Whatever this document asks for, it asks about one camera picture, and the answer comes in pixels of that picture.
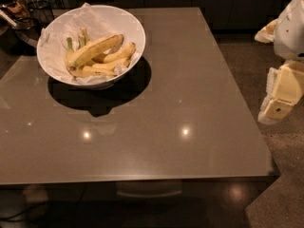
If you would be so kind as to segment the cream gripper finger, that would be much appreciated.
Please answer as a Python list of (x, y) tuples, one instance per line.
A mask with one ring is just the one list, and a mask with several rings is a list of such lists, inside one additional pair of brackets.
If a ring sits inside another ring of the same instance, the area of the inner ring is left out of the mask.
[(276, 124), (283, 120), (294, 106), (288, 102), (265, 98), (261, 104), (257, 120), (261, 124)]

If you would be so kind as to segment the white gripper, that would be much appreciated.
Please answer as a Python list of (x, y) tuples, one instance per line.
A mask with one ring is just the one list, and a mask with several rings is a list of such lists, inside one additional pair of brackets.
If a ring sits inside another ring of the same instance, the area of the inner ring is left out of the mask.
[(269, 69), (267, 95), (296, 105), (304, 95), (304, 64), (297, 62), (304, 60), (304, 0), (292, 0), (277, 19), (255, 35), (255, 40), (272, 43), (275, 54), (288, 60), (279, 69)]

